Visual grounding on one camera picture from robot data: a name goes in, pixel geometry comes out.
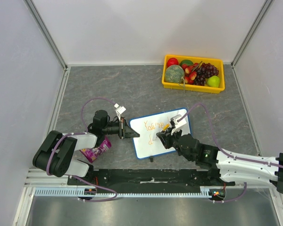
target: yellow tray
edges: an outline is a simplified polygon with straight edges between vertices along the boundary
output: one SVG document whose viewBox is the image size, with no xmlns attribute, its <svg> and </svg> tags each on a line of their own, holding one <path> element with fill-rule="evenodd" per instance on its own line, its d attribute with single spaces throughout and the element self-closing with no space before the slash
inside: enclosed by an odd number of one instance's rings
<svg viewBox="0 0 283 226">
<path fill-rule="evenodd" d="M 166 82 L 165 81 L 165 72 L 166 72 L 166 63 L 168 59 L 170 58 L 176 58 L 178 62 L 180 63 L 182 60 L 191 60 L 193 63 L 200 63 L 201 61 L 203 63 L 211 63 L 219 70 L 218 77 L 220 78 L 220 84 L 218 88 L 209 87 L 207 84 L 205 86 L 195 86 L 195 85 L 185 85 L 185 90 L 190 91 L 198 91 L 198 92 L 206 92 L 206 93 L 220 93 L 225 89 L 225 74 L 223 71 L 223 62 L 219 59 L 210 59 L 210 58 L 200 58 L 200 57 L 192 57 L 192 56 L 177 56 L 177 55 L 166 55 L 165 56 L 165 62 L 164 62 L 164 70 L 162 72 L 162 80 L 161 83 L 164 85 L 164 88 L 167 89 L 182 89 L 183 90 L 183 84 L 177 84 L 172 82 Z"/>
</svg>

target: cantaloupe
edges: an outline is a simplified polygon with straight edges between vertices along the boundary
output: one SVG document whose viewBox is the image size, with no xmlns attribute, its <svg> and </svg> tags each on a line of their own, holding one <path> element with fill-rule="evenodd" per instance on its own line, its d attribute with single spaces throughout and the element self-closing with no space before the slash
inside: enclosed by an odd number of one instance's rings
<svg viewBox="0 0 283 226">
<path fill-rule="evenodd" d="M 179 65 L 171 65 L 166 69 L 165 81 L 180 83 L 184 78 L 184 71 Z"/>
</svg>

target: white wall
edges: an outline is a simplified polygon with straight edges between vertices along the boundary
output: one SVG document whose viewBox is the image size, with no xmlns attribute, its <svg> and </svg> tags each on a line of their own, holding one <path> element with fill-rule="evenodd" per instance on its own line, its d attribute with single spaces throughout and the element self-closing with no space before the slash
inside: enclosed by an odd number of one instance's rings
<svg viewBox="0 0 283 226">
<path fill-rule="evenodd" d="M 0 226 L 12 224 L 62 68 L 23 0 L 0 0 Z"/>
<path fill-rule="evenodd" d="M 231 62 L 264 0 L 34 0 L 68 64 Z"/>
<path fill-rule="evenodd" d="M 274 1 L 236 68 L 266 156 L 283 152 L 283 0 Z"/>
</svg>

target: green apple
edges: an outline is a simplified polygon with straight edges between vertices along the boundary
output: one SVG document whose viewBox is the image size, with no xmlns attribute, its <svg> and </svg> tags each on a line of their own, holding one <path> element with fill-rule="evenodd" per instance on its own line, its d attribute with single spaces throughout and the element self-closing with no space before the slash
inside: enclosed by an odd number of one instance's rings
<svg viewBox="0 0 283 226">
<path fill-rule="evenodd" d="M 220 78 L 216 75 L 210 77 L 207 81 L 208 86 L 218 88 L 220 84 Z"/>
</svg>

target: blue whiteboard frame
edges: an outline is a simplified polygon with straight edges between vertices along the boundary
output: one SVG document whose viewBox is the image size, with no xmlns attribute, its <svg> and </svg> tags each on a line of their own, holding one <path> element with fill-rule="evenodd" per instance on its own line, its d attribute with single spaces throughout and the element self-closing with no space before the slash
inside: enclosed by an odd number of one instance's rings
<svg viewBox="0 0 283 226">
<path fill-rule="evenodd" d="M 144 117 L 148 117 L 148 116 L 153 116 L 153 115 L 157 115 L 157 114 L 163 114 L 163 113 L 167 113 L 167 112 L 178 111 L 178 110 L 182 110 L 182 109 L 185 109 L 187 112 L 188 112 L 188 110 L 189 110 L 189 109 L 187 109 L 186 107 L 182 107 L 182 108 L 177 108 L 177 109 L 173 109 L 173 110 L 169 110 L 169 111 L 165 111 L 165 112 L 159 112 L 159 113 L 155 113 L 155 114 L 148 114 L 148 115 L 144 115 L 144 116 L 141 116 L 141 117 L 137 117 L 137 118 L 132 118 L 132 119 L 130 119 L 129 125 L 130 125 L 130 127 L 131 127 L 131 121 L 132 121 L 132 120 L 135 120 L 135 119 L 140 119 L 140 118 L 144 118 Z M 191 128 L 191 122 L 190 122 L 190 116 L 189 116 L 189 115 L 188 115 L 188 122 L 189 122 L 189 127 L 190 127 L 190 134 L 193 136 L 193 134 L 192 134 L 192 128 Z M 132 141 L 133 141 L 133 146 L 134 146 L 135 155 L 136 155 L 136 158 L 137 158 L 137 159 L 148 159 L 148 158 L 150 158 L 150 157 L 144 157 L 144 158 L 139 158 L 139 157 L 137 157 L 136 147 L 135 147 L 135 143 L 134 143 L 133 138 L 132 138 Z M 154 157 L 154 156 L 160 156 L 160 155 L 163 155 L 163 154 L 169 154 L 169 153 L 173 153 L 173 152 L 176 152 L 176 150 L 170 151 L 170 152 L 167 152 L 167 153 L 156 154 L 156 155 L 153 155 L 152 157 Z"/>
</svg>

